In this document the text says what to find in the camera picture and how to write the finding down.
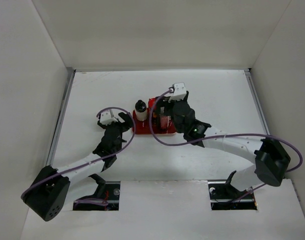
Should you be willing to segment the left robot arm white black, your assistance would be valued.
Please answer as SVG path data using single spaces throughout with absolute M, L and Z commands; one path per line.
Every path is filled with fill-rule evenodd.
M 106 110 L 100 112 L 97 124 L 104 129 L 104 135 L 95 150 L 63 167 L 43 167 L 31 186 L 22 193 L 21 200 L 45 222 L 55 218 L 62 210 L 70 187 L 86 178 L 95 182 L 87 188 L 89 195 L 73 202 L 73 209 L 106 210 L 111 205 L 106 181 L 99 173 L 110 168 L 117 155 L 129 146 L 130 142 L 123 139 L 123 134 L 135 127 L 135 121 L 127 111 L 114 117 L 112 110 Z

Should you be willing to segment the red lid sauce jar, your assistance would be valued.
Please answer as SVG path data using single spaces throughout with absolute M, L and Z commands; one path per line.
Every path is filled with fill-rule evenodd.
M 157 123 L 158 123 L 158 115 L 156 115 L 156 107 L 153 108 L 153 105 L 155 104 L 156 99 L 157 99 L 157 97 L 148 99 L 148 107 L 149 107 L 149 112 L 152 113 L 151 123 L 153 126 L 157 126 Z

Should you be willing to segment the tall clear bottle black cap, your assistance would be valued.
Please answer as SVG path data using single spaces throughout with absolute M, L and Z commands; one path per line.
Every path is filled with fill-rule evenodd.
M 163 134 L 172 134 L 175 132 L 171 118 L 162 114 L 157 118 L 157 129 Z

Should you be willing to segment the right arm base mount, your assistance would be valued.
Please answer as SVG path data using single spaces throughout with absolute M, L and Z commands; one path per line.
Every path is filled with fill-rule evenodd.
M 241 198 L 247 191 L 239 191 L 231 186 L 236 172 L 233 171 L 225 182 L 208 183 L 210 207 L 213 211 L 257 210 L 253 193 Z

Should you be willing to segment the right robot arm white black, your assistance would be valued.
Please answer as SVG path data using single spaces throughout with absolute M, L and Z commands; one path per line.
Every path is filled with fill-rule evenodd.
M 280 139 L 257 134 L 227 134 L 220 129 L 196 119 L 195 111 L 185 95 L 163 93 L 155 99 L 152 111 L 163 111 L 170 117 L 177 133 L 183 135 L 184 144 L 216 149 L 241 157 L 251 163 L 243 170 L 234 170 L 226 180 L 224 192 L 236 198 L 248 187 L 266 184 L 279 187 L 284 179 L 291 158 Z

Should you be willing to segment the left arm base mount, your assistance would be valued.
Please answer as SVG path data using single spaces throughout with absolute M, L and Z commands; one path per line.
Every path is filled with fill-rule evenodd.
M 97 188 L 91 195 L 78 198 L 73 202 L 73 211 L 118 211 L 120 205 L 121 182 L 105 181 L 98 174 L 89 176 Z

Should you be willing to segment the white bottle black cap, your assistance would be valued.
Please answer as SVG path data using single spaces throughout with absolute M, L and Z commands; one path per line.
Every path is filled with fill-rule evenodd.
M 145 121 L 148 116 L 148 110 L 147 110 L 147 105 L 146 103 L 139 99 L 134 106 L 134 111 L 135 111 L 135 116 L 138 121 Z

